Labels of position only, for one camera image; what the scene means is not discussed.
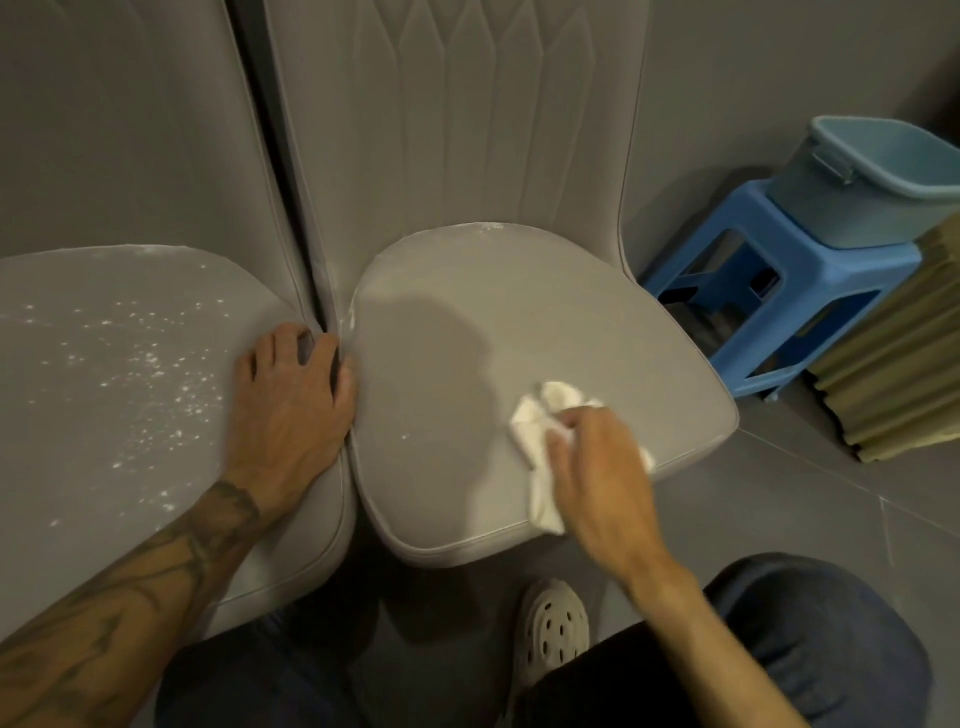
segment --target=white cloth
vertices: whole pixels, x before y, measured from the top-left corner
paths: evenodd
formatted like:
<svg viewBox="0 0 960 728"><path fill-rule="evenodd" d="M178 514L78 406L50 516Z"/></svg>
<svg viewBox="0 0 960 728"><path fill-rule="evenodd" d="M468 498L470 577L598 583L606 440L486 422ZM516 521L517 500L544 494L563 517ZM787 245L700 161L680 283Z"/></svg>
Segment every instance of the white cloth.
<svg viewBox="0 0 960 728"><path fill-rule="evenodd" d="M563 534L564 519L553 499L553 471L546 451L546 433L556 430L567 441L573 440L573 432L562 425L553 415L571 407L602 407L600 400L588 400L574 386L562 381L548 381L540 389L540 399L524 395L510 419L510 430L523 450L533 471L530 473L530 496L527 518L534 527L547 533ZM640 457L647 473L652 473L657 464L646 448L640 448Z"/></svg>

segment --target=dark jeans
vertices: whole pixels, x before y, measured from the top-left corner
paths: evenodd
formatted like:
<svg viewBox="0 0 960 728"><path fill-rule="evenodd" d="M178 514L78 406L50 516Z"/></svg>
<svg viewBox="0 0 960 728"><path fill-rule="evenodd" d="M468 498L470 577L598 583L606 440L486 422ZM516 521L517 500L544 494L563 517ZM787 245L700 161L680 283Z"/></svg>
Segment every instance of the dark jeans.
<svg viewBox="0 0 960 728"><path fill-rule="evenodd" d="M706 594L816 728L924 724L932 683L924 647L855 576L822 561L764 554L727 567ZM218 658L199 688L178 691L168 673L157 725L366 725L336 666L288 644L274 620L262 620L245 640L232 659ZM699 725L645 624L547 675L518 700L514 728L625 722Z"/></svg>

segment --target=hand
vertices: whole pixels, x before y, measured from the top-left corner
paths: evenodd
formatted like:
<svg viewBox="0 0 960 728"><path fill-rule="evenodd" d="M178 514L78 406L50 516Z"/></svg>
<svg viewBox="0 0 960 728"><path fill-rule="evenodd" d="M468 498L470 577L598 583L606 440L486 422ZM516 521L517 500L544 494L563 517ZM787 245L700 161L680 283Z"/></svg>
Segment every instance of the hand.
<svg viewBox="0 0 960 728"><path fill-rule="evenodd" d="M634 436L606 407L568 409L559 420L576 439L568 444L557 432L547 433L557 507L587 553L643 610L685 570L660 535Z"/></svg>
<svg viewBox="0 0 960 728"><path fill-rule="evenodd" d="M236 361L234 403L222 480L248 491L265 525L292 511L337 459L356 412L357 379L348 363L330 392L340 340L321 335L301 366L297 343L309 329L281 324Z"/></svg>

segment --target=chair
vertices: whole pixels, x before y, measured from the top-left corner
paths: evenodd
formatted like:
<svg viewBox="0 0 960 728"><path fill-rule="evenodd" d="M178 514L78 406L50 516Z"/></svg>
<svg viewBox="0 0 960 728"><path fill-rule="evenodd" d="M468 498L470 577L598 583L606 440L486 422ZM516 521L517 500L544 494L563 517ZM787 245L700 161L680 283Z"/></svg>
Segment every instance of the chair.
<svg viewBox="0 0 960 728"><path fill-rule="evenodd" d="M219 2L0 6L0 637L219 474L233 358L317 327ZM346 457L258 546L197 639L324 583Z"/></svg>
<svg viewBox="0 0 960 728"><path fill-rule="evenodd" d="M400 559L537 535L506 423L545 379L615 407L660 478L733 433L621 247L648 2L265 5L317 286L363 381L357 487Z"/></svg>

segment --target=blue stool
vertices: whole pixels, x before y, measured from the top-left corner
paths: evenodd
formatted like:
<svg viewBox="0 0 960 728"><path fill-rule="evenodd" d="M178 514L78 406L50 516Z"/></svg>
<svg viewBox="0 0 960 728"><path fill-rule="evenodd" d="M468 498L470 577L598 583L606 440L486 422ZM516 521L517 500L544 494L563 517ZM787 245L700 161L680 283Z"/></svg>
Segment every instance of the blue stool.
<svg viewBox="0 0 960 728"><path fill-rule="evenodd" d="M734 397L773 390L767 399L775 400L917 269L921 253L913 243L847 250L821 245L767 198L767 184L737 187L643 287L656 298L694 289L689 302L708 313L728 304L738 308L747 319L710 364ZM684 275L726 231L742 234L744 244L717 270ZM777 369L755 375L774 354Z"/></svg>

